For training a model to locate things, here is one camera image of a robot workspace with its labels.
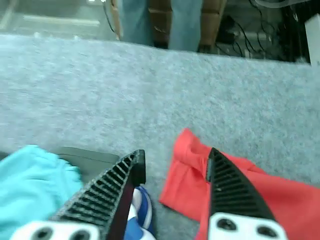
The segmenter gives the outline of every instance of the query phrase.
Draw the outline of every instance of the blue and white cloth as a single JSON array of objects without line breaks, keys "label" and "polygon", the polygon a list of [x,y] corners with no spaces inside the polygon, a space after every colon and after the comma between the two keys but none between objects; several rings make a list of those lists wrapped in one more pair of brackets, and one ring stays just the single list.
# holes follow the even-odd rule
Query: blue and white cloth
[{"label": "blue and white cloth", "polygon": [[136,187],[133,191],[124,240],[156,240],[154,234],[150,197],[145,188]]}]

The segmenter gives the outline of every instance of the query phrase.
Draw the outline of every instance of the ribbed rubber surface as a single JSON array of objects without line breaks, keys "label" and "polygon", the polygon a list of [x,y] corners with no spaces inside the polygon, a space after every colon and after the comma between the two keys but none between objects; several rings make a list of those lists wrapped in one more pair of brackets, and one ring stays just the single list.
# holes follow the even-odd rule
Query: ribbed rubber surface
[{"label": "ribbed rubber surface", "polygon": [[[144,184],[145,179],[145,152],[137,150],[86,184],[51,220],[94,224],[100,228],[101,236],[108,236],[126,185],[133,191],[133,187]],[[128,199],[124,209],[129,210],[130,202]]]},{"label": "ribbed rubber surface", "polygon": [[213,148],[209,162],[210,215],[220,212],[275,220],[255,187],[228,158]]}]

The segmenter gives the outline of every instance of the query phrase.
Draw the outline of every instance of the white cable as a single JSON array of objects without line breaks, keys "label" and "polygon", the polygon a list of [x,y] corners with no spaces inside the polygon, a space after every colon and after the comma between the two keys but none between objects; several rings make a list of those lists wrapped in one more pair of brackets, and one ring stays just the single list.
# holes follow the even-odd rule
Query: white cable
[{"label": "white cable", "polygon": [[280,9],[294,4],[308,2],[310,0],[282,0],[280,2],[270,2],[268,0],[255,0],[255,2],[269,9]]}]

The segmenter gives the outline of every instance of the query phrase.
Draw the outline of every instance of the floor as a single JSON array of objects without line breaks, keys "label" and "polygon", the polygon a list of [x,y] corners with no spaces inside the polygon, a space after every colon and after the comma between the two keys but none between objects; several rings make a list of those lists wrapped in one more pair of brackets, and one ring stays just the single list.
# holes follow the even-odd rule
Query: floor
[{"label": "floor", "polygon": [[[232,31],[238,36],[239,47],[218,42],[209,52],[255,59],[276,59],[279,54],[278,42],[270,25],[277,29],[277,24],[281,21],[280,12],[274,9],[261,9],[261,12],[264,28],[269,29],[268,34],[259,32],[259,44],[259,11],[253,8],[249,0],[228,0],[224,16],[232,16],[242,26],[245,34],[236,26]],[[110,10],[107,9],[106,13],[113,26]],[[100,0],[1,0],[0,31],[35,37],[116,41]],[[246,46],[245,36],[254,50]]]}]

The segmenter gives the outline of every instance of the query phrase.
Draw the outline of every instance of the cardboard box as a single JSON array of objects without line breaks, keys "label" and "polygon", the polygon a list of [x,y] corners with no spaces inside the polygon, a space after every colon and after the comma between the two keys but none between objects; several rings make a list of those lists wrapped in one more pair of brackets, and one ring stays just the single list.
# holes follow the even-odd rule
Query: cardboard box
[{"label": "cardboard box", "polygon": [[[111,0],[112,5],[117,7],[118,0]],[[222,9],[223,0],[203,0],[202,11],[208,13],[219,13]],[[149,0],[149,8],[159,11],[170,11],[171,10],[171,0]]]},{"label": "cardboard box", "polygon": [[[115,24],[115,30],[118,36],[122,35],[121,25],[119,22],[118,9],[112,6],[112,15]],[[153,25],[153,39],[155,42],[167,43],[170,36],[171,28],[171,11],[160,11],[149,9],[150,18]],[[201,15],[201,40],[200,45],[211,46],[215,43],[217,32],[220,25],[220,16],[217,13],[202,13]]]}]

